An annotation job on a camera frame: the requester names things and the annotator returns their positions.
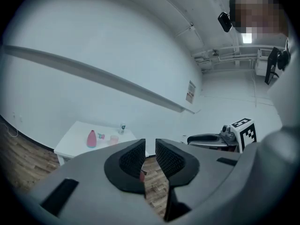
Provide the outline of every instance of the tabletop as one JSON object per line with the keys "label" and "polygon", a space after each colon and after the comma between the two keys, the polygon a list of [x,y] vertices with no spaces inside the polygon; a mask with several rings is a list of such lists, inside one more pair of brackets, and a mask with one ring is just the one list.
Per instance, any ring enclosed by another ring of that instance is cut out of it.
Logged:
{"label": "tabletop", "polygon": [[[87,138],[91,130],[94,130],[97,137],[97,145],[95,148],[89,148],[86,145]],[[118,128],[113,127],[103,127],[98,125],[93,125],[89,123],[76,121],[73,126],[67,131],[63,136],[61,141],[58,143],[54,149],[54,153],[66,158],[74,158],[85,152],[101,149],[110,146],[111,135],[116,135],[119,137],[118,143],[128,142],[131,140],[136,140],[133,133],[125,129],[124,134],[118,133]],[[100,139],[98,133],[104,134],[105,139]]]}

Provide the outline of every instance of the air conditioner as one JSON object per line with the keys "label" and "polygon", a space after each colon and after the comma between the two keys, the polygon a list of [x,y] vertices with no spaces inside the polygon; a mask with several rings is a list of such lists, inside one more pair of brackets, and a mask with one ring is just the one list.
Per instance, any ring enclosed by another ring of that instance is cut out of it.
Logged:
{"label": "air conditioner", "polygon": [[[271,51],[272,51],[271,49],[258,49],[257,50],[257,59],[256,59],[256,64],[255,64],[256,75],[266,76],[267,66],[268,66],[268,57],[269,57]],[[282,70],[279,70],[276,67],[275,72],[278,74],[278,76],[280,76],[282,73]]]}

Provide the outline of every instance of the fluorescent light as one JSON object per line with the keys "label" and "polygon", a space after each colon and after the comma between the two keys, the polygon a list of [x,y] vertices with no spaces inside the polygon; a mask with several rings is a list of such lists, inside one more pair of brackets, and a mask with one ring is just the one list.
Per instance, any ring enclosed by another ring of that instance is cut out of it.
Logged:
{"label": "fluorescent light", "polygon": [[242,33],[243,43],[252,43],[252,33]]}

